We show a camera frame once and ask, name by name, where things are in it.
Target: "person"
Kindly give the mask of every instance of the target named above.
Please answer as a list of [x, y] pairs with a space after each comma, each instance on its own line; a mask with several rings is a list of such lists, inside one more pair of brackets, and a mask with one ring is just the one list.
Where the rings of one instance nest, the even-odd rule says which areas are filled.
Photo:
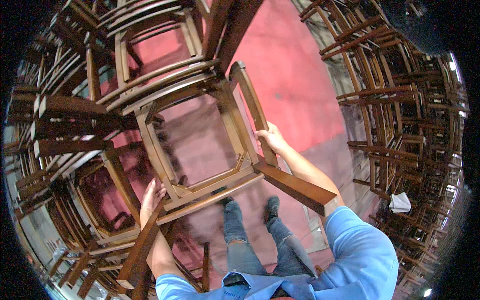
[[[267, 274], [242, 224], [238, 203], [231, 197], [224, 206], [224, 234], [227, 243], [228, 273], [222, 287], [198, 293], [175, 265], [167, 241], [159, 232], [147, 257], [156, 278], [160, 300], [173, 299], [391, 299], [396, 285], [398, 260], [388, 237], [363, 222], [345, 206], [334, 183], [303, 158], [283, 139], [278, 128], [255, 133], [290, 166], [292, 174], [338, 195], [338, 207], [329, 216], [321, 216], [335, 262], [319, 276], [300, 241], [278, 217], [279, 199], [267, 201], [265, 223], [277, 247], [277, 266]], [[161, 182], [153, 179], [144, 194], [140, 211], [143, 228], [152, 211], [165, 195]]]

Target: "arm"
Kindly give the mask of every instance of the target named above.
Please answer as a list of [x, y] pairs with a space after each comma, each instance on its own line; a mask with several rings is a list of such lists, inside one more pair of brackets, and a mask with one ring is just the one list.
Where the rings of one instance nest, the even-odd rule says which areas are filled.
[[[255, 137], [258, 139], [259, 136], [264, 137], [268, 145], [272, 148], [275, 153], [282, 156], [285, 162], [290, 167], [293, 176], [303, 179], [307, 182], [315, 184], [321, 188], [324, 188], [330, 192], [333, 192], [338, 195], [338, 206], [345, 206], [343, 203], [340, 192], [336, 188], [333, 181], [315, 167], [311, 162], [306, 160], [303, 156], [295, 151], [284, 139], [278, 128], [268, 122], [269, 130], [260, 130], [255, 132]], [[325, 224], [326, 217], [320, 216], [322, 223]]]
[[[145, 227], [145, 224], [157, 205], [160, 204], [160, 200], [165, 196], [166, 192], [163, 183], [159, 180], [153, 179], [148, 184], [144, 193], [142, 208], [140, 209], [140, 227], [142, 229]], [[174, 274], [185, 278], [183, 273], [177, 268], [175, 260], [173, 259], [172, 250], [161, 231], [158, 232], [152, 249], [147, 256], [147, 264], [152, 270], [155, 279], [163, 274]]]

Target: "hand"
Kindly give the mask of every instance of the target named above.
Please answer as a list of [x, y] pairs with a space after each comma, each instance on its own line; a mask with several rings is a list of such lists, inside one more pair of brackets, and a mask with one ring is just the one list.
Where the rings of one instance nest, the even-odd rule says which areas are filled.
[[277, 153], [278, 155], [283, 155], [284, 152], [290, 148], [290, 146], [285, 142], [283, 139], [282, 134], [280, 133], [280, 130], [278, 130], [277, 126], [268, 122], [268, 131], [266, 130], [259, 130], [255, 131], [255, 139], [257, 140], [257, 145], [261, 149], [261, 143], [259, 141], [259, 137], [264, 137], [265, 140], [267, 141], [268, 145], [272, 150]]
[[140, 227], [142, 229], [166, 193], [167, 189], [160, 180], [153, 178], [150, 181], [144, 192], [142, 208], [140, 208]]

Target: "gray shoe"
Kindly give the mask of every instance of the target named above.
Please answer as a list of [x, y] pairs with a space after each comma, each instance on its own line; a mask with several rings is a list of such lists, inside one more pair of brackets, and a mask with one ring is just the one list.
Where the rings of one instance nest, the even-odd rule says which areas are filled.
[[[218, 194], [220, 192], [223, 192], [227, 189], [227, 186], [222, 186], [221, 188], [218, 188], [216, 190], [214, 190], [212, 192], [212, 195], [215, 195], [215, 194]], [[225, 198], [223, 198], [222, 200], [220, 200], [220, 203], [222, 204], [223, 208], [225, 208], [225, 206], [227, 206], [228, 203], [232, 202], [234, 199], [230, 196], [227, 196]]]
[[264, 223], [267, 224], [274, 217], [278, 217], [278, 209], [280, 207], [280, 199], [277, 196], [268, 198], [264, 212]]

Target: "concrete floor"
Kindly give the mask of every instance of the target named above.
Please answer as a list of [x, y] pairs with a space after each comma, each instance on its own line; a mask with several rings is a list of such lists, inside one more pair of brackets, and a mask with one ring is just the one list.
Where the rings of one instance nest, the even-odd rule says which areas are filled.
[[[340, 109], [335, 99], [336, 95], [353, 90], [351, 81], [341, 60], [327, 63], [321, 60], [319, 45], [331, 38], [330, 34], [319, 23], [315, 26], [301, 23], [296, 6], [302, 4], [293, 2], [265, 0], [234, 61], [245, 62], [267, 119], [279, 127], [289, 144], [334, 181], [345, 203], [366, 220], [379, 200], [368, 187], [352, 183], [353, 178], [368, 176], [368, 160], [347, 147], [349, 139], [364, 139], [360, 112], [356, 107]], [[181, 32], [153, 37], [135, 49], [145, 62], [145, 73], [190, 56]], [[102, 93], [116, 87], [113, 78], [102, 85]], [[162, 115], [166, 119], [164, 130], [169, 134], [169, 144], [189, 183], [232, 167], [235, 157], [211, 97], [193, 99], [169, 108]], [[119, 147], [140, 140], [137, 132], [129, 132], [117, 137], [114, 143]], [[137, 158], [125, 157], [122, 163], [141, 199], [153, 172], [147, 161], [138, 168]], [[281, 160], [280, 165], [286, 170]], [[250, 243], [262, 264], [268, 271], [276, 264], [276, 246], [262, 221], [263, 207], [273, 194], [280, 198], [279, 215], [284, 224], [299, 237], [313, 263], [326, 268], [333, 256], [318, 216], [266, 181], [233, 195], [242, 208]], [[107, 218], [128, 211], [116, 190], [97, 195]], [[173, 251], [189, 269], [201, 265], [201, 245], [210, 242], [211, 288], [219, 287], [227, 272], [222, 207], [216, 204], [190, 214], [180, 220], [176, 230]]]

